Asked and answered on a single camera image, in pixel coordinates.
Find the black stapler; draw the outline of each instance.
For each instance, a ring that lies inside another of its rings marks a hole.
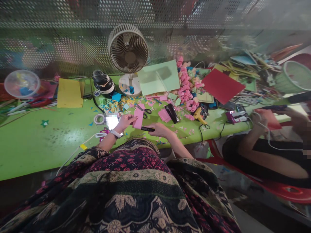
[[[168,115],[171,117],[174,124],[179,122],[179,118],[172,104],[168,104],[167,106],[165,106],[165,110],[167,111]]]

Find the green basket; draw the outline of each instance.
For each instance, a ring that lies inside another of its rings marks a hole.
[[[275,83],[275,89],[285,94],[311,91],[311,70],[298,62],[287,61]]]

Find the red plastic chair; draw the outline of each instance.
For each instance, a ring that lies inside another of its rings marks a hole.
[[[305,188],[298,188],[293,187],[287,184],[282,184],[270,180],[262,180],[262,182],[254,179],[252,176],[247,175],[240,169],[230,165],[227,163],[223,158],[221,158],[221,155],[217,149],[216,143],[214,140],[208,140],[208,144],[210,145],[211,153],[214,157],[210,157],[208,159],[197,159],[201,162],[207,162],[207,163],[214,163],[218,165],[224,165],[232,170],[236,170],[246,177],[250,178],[254,183],[260,185],[264,189],[268,190],[269,192],[273,193],[274,195],[281,197],[287,201],[295,202],[295,203],[301,203],[301,204],[311,204],[311,189],[305,189]]]

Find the tape roll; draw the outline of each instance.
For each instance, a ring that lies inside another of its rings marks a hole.
[[[96,125],[103,125],[105,123],[105,116],[103,114],[97,114],[95,117],[94,117],[94,123]]]

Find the watch strap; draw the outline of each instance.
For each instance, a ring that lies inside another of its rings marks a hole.
[[[121,138],[121,137],[122,137],[121,134],[119,134],[118,132],[114,131],[113,129],[110,130],[110,132],[111,132],[112,134],[114,134],[117,138]]]

